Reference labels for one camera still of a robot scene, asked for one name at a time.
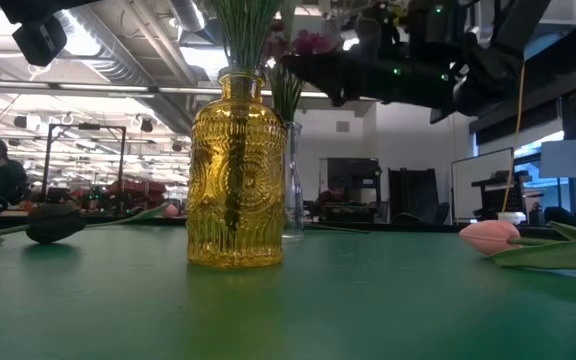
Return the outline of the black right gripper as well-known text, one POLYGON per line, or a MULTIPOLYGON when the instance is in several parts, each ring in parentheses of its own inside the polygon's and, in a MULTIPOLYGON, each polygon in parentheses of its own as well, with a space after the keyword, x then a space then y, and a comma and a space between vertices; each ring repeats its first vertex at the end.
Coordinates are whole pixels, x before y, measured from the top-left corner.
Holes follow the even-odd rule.
MULTIPOLYGON (((280 64, 298 79, 342 106, 343 65, 336 54, 284 55, 280 64)), ((382 104, 402 103, 429 108, 431 123, 457 111, 455 86, 463 79, 454 62, 427 62, 410 58, 358 60, 349 72, 347 99, 371 98, 382 104)))

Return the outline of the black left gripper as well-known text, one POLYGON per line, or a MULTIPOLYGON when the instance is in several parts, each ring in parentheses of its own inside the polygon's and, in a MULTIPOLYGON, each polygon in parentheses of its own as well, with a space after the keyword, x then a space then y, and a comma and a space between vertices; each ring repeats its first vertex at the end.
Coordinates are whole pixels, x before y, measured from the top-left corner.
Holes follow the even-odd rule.
POLYGON ((0 0, 0 8, 11 23, 24 23, 12 37, 27 62, 47 67, 67 44, 64 28, 54 14, 97 1, 0 0))

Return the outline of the purple artificial flower bunch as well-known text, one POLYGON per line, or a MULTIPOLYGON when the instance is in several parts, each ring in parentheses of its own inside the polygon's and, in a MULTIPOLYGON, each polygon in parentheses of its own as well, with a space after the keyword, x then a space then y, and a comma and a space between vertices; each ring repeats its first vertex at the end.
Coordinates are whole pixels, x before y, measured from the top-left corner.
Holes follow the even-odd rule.
POLYGON ((325 54, 338 47, 339 40, 334 36, 300 30, 292 42, 293 52, 300 55, 325 54))
POLYGON ((285 55, 293 53, 291 39, 292 31, 281 19, 275 19, 265 45, 265 56, 274 64, 268 67, 267 75, 270 81, 273 107, 284 123, 294 121, 303 82, 290 73, 281 63, 285 55))

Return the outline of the white artificial flower bunch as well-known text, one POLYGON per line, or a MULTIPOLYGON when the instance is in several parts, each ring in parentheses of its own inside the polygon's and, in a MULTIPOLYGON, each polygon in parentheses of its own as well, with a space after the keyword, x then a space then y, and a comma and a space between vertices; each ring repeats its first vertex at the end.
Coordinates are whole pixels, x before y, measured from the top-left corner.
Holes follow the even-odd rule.
POLYGON ((247 66, 246 7, 244 0, 211 0, 222 33, 228 64, 247 66))
POLYGON ((244 0, 244 67, 259 66, 267 34, 282 2, 283 0, 244 0))

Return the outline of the yellow embossed glass vase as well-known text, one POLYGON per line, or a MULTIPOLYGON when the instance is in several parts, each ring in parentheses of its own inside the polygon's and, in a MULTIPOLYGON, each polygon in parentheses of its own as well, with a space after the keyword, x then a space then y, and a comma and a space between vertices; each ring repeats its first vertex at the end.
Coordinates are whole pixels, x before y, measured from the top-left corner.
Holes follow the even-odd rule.
POLYGON ((187 259, 218 268, 271 266, 283 259, 287 130, 262 101, 251 68, 221 70, 222 96, 192 127, 187 259))

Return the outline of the dark purple artificial tulip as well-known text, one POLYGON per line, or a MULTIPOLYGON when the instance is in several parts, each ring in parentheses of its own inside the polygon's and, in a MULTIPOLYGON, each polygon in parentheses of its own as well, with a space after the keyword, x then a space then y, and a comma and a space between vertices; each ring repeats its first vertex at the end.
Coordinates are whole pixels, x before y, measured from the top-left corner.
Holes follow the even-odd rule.
POLYGON ((26 224, 0 229, 0 245, 3 236, 24 232, 38 244, 48 245, 65 239, 86 227, 79 209, 64 204, 46 204, 34 208, 26 217, 26 224))

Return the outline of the clear glass vase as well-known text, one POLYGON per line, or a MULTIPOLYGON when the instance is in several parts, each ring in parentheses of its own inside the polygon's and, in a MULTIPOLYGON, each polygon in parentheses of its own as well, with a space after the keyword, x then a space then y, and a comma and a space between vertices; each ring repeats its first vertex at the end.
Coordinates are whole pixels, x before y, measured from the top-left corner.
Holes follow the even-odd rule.
POLYGON ((284 154, 284 230, 285 242, 301 240, 304 233, 303 191, 300 183, 297 155, 302 125, 291 122, 287 125, 284 154))

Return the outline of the long ceiling light bar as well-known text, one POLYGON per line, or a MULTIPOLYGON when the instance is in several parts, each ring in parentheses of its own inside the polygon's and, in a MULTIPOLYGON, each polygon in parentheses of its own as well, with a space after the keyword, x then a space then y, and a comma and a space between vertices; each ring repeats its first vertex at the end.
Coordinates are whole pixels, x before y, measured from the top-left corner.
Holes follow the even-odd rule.
POLYGON ((67 96, 109 95, 119 97, 152 97, 154 95, 220 95, 219 88, 129 86, 112 84, 57 83, 0 80, 0 93, 57 94, 67 96))

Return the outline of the black cabinet with monitor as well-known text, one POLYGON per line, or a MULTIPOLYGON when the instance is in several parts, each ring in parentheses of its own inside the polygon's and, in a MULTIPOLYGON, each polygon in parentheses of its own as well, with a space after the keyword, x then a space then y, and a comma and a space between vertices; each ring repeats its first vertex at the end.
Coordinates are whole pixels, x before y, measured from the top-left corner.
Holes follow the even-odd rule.
POLYGON ((347 203, 329 203, 322 211, 326 222, 373 223, 381 205, 381 174, 374 158, 327 158, 326 190, 344 188, 347 203))

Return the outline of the yellow pole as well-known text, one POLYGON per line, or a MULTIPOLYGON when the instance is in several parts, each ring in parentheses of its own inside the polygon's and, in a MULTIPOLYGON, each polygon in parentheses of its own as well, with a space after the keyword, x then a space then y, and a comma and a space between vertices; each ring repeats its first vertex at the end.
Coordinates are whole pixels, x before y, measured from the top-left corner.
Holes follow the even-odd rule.
MULTIPOLYGON (((523 102, 524 102, 524 84, 525 84, 525 73, 526 73, 526 65, 525 62, 522 63, 519 83, 518 83, 518 94, 517 94, 517 114, 516 114, 516 122, 515 122, 515 131, 514 131, 514 143, 512 146, 513 154, 516 148, 519 146, 519 134, 521 130, 521 123, 522 123, 522 116, 523 116, 523 102)), ((510 197, 510 192, 512 189, 512 184, 514 179, 514 155, 510 159, 510 165, 508 170, 508 176, 505 186, 504 192, 504 199, 502 203, 502 213, 506 212, 508 206, 508 200, 510 197)))

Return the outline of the black equipment stand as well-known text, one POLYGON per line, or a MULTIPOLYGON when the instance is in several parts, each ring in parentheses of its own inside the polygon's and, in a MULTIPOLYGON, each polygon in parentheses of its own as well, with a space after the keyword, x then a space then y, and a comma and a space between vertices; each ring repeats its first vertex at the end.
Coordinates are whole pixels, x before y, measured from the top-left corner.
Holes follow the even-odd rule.
MULTIPOLYGON (((527 175, 527 171, 514 173, 513 186, 510 192, 506 212, 522 212, 526 214, 522 181, 527 175)), ((497 219, 497 214, 502 211, 507 176, 507 171, 498 171, 490 179, 471 183, 473 188, 478 188, 480 190, 481 196, 480 208, 473 211, 477 220, 483 221, 497 219)))

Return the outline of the white sign board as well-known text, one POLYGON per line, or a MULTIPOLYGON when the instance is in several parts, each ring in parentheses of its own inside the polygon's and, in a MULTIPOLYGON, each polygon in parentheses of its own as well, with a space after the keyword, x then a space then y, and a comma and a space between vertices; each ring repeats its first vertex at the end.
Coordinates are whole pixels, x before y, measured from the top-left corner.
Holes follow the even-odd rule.
POLYGON ((541 145, 540 178, 576 178, 576 139, 541 145))

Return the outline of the green table mat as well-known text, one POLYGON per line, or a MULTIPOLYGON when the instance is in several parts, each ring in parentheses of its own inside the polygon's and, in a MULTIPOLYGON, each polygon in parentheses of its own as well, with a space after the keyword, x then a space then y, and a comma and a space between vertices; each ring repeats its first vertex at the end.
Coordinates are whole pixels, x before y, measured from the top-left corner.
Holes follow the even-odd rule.
POLYGON ((313 231, 278 266, 191 266, 178 227, 0 245, 0 360, 576 360, 576 273, 448 233, 313 231))

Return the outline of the round silver ventilation duct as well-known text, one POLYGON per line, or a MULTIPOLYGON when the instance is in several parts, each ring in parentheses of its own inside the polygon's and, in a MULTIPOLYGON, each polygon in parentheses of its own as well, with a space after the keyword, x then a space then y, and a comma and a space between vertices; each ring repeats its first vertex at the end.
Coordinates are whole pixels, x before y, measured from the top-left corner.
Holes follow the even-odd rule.
POLYGON ((197 32, 206 26, 204 15, 193 0, 169 0, 173 16, 184 31, 197 32))

